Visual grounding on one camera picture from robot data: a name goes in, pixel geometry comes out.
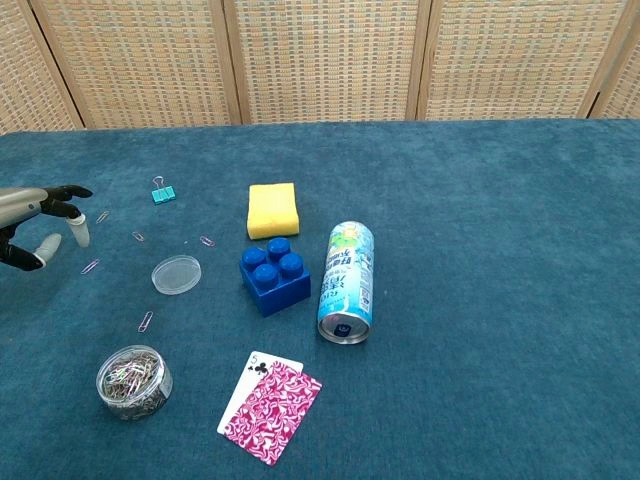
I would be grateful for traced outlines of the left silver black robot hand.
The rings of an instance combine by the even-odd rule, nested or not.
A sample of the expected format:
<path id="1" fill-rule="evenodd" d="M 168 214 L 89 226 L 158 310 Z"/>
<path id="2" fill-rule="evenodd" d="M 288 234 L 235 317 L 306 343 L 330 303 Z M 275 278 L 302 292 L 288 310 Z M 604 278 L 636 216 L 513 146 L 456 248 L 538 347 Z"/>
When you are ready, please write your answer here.
<path id="1" fill-rule="evenodd" d="M 23 271 L 45 268 L 56 254 L 61 235 L 48 235 L 33 252 L 11 244 L 20 224 L 45 214 L 64 218 L 81 248 L 90 244 L 86 216 L 69 203 L 73 197 L 88 198 L 92 192 L 79 185 L 36 188 L 15 187 L 1 189 L 1 262 Z"/>

